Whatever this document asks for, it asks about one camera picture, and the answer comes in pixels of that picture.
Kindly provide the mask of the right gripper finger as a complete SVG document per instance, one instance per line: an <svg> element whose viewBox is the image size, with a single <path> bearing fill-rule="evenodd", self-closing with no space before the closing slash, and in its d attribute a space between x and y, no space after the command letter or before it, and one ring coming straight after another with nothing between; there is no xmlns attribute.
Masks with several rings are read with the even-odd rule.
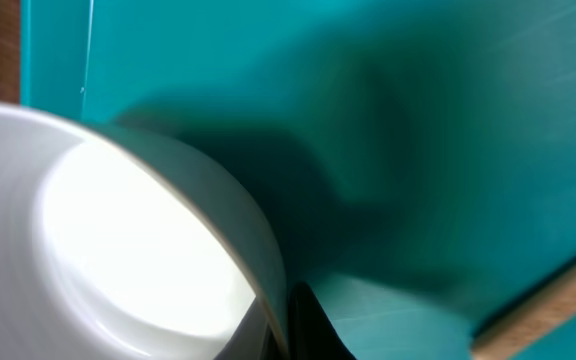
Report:
<svg viewBox="0 0 576 360"><path fill-rule="evenodd" d="M311 287L297 283L288 305L290 360L356 360L344 345Z"/></svg>

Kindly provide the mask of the shallow grey-white bowl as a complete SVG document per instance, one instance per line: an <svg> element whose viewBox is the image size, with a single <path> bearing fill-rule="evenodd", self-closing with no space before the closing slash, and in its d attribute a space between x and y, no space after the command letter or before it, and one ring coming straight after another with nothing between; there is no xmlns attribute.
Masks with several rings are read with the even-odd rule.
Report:
<svg viewBox="0 0 576 360"><path fill-rule="evenodd" d="M178 140L0 103L0 359L288 356L262 210Z"/></svg>

